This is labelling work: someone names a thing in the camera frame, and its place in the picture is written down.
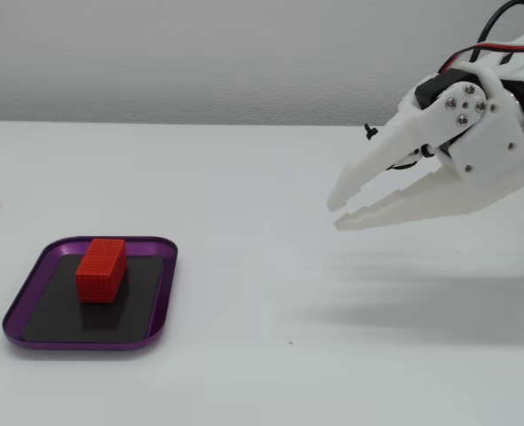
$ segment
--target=black wire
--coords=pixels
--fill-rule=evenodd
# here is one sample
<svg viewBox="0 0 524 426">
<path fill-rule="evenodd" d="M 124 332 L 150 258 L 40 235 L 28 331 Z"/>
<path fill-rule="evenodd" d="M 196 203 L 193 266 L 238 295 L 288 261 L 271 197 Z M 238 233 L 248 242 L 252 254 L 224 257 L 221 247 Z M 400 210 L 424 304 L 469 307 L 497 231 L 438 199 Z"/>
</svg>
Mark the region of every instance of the black wire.
<svg viewBox="0 0 524 426">
<path fill-rule="evenodd" d="M 434 156 L 434 154 L 430 154 L 427 144 L 422 145 L 422 147 L 420 148 L 420 151 L 422 152 L 422 155 L 424 156 L 424 158 L 432 158 Z"/>
<path fill-rule="evenodd" d="M 414 167 L 417 165 L 418 162 L 412 162 L 411 164 L 404 164 L 403 166 L 390 166 L 387 170 L 405 170 L 409 169 L 410 167 Z"/>
<path fill-rule="evenodd" d="M 509 9 L 511 9 L 513 6 L 516 6 L 517 4 L 524 5 L 524 0 L 511 0 L 510 2 L 503 4 L 491 17 L 487 25 L 483 28 L 483 31 L 481 31 L 481 35 L 479 36 L 477 43 L 481 43 L 487 40 L 487 36 L 491 32 L 491 28 L 495 25 L 499 18 L 501 18 L 501 15 L 503 15 L 503 13 L 507 12 Z M 473 51 L 472 56 L 469 58 L 469 61 L 475 62 L 479 57 L 479 54 L 480 49 Z"/>
</svg>

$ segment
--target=white table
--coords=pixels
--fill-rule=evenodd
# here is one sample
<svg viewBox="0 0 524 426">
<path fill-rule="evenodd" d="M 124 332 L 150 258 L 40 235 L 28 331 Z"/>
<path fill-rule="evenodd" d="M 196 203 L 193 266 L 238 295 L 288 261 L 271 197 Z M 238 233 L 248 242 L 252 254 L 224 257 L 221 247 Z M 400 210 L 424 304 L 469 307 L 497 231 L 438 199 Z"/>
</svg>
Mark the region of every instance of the white table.
<svg viewBox="0 0 524 426">
<path fill-rule="evenodd" d="M 524 189 L 467 217 L 340 233 L 325 201 L 366 142 L 0 122 L 0 424 L 524 425 Z M 432 166 L 385 173 L 363 199 Z M 41 250 L 94 234 L 178 244 L 162 339 L 8 343 L 2 317 Z"/>
</svg>

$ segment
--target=cable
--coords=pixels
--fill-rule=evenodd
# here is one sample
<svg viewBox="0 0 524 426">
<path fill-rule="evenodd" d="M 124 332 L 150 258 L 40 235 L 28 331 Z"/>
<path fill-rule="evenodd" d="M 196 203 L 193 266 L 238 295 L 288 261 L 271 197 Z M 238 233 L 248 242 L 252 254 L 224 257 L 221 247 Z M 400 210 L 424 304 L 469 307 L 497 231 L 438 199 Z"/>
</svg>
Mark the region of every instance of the cable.
<svg viewBox="0 0 524 426">
<path fill-rule="evenodd" d="M 471 51 L 473 49 L 477 49 L 480 51 L 501 51 L 501 52 L 513 52 L 513 53 L 520 53 L 524 52 L 524 43 L 499 43 L 499 42 L 484 42 L 484 43 L 477 43 L 473 46 L 466 47 L 465 49 L 462 49 L 461 51 L 457 51 L 453 55 L 449 57 L 448 60 L 441 66 L 440 71 L 438 71 L 439 74 L 446 71 L 457 59 L 459 55 L 466 51 Z"/>
<path fill-rule="evenodd" d="M 491 32 L 491 28 L 495 25 L 499 18 L 501 18 L 501 15 L 503 15 L 503 13 L 507 12 L 509 9 L 511 9 L 513 6 L 516 6 L 517 4 L 522 4 L 524 6 L 524 0 L 511 0 L 510 2 L 503 4 L 491 17 L 487 25 L 483 28 L 483 31 L 481 31 L 481 35 L 479 36 L 477 43 L 481 43 L 487 40 L 487 37 Z M 479 57 L 479 54 L 480 49 L 476 49 L 475 51 L 473 51 L 472 56 L 469 58 L 469 61 L 475 62 Z"/>
</svg>

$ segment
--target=red cube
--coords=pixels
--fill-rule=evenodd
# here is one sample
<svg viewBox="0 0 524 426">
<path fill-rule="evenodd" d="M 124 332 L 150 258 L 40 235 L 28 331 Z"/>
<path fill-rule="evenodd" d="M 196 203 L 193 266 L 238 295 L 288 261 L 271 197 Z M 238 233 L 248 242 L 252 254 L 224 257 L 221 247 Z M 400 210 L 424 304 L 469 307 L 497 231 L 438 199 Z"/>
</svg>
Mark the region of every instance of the red cube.
<svg viewBox="0 0 524 426">
<path fill-rule="evenodd" d="M 92 240 L 75 274 L 81 304 L 113 303 L 127 267 L 124 240 Z"/>
</svg>

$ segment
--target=red wire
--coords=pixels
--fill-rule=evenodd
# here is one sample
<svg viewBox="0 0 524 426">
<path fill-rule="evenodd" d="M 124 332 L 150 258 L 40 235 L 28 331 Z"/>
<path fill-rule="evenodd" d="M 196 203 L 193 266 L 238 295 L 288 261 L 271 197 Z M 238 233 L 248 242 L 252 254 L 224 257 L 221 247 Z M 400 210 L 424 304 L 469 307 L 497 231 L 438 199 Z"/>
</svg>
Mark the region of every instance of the red wire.
<svg viewBox="0 0 524 426">
<path fill-rule="evenodd" d="M 440 68 L 440 73 L 448 70 L 448 68 L 456 61 L 457 57 L 466 51 L 472 51 L 473 49 L 480 49 L 483 51 L 500 51 L 500 52 L 524 52 L 524 46 L 520 45 L 508 45 L 508 44 L 495 44 L 495 43 L 477 43 L 474 46 L 468 47 L 458 51 L 449 58 L 445 64 Z"/>
</svg>

